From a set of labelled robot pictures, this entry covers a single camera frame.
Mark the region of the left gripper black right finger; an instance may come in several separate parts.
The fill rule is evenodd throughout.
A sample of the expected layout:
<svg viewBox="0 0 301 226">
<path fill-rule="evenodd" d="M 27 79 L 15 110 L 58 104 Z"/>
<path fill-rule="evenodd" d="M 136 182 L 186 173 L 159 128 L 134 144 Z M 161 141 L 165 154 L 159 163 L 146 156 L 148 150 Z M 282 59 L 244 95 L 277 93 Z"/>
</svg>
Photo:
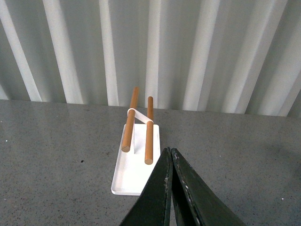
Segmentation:
<svg viewBox="0 0 301 226">
<path fill-rule="evenodd" d="M 173 148 L 172 192 L 178 226 L 244 226 L 209 188 L 181 153 Z"/>
</svg>

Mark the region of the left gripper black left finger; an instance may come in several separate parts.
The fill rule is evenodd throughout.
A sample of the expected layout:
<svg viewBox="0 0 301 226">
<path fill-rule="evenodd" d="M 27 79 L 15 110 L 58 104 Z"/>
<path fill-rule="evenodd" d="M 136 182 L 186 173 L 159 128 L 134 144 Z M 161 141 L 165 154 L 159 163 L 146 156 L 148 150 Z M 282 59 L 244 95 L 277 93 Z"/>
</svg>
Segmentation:
<svg viewBox="0 0 301 226">
<path fill-rule="evenodd" d="M 170 223 L 173 162 L 165 148 L 140 197 L 122 220 L 122 226 L 168 226 Z"/>
</svg>

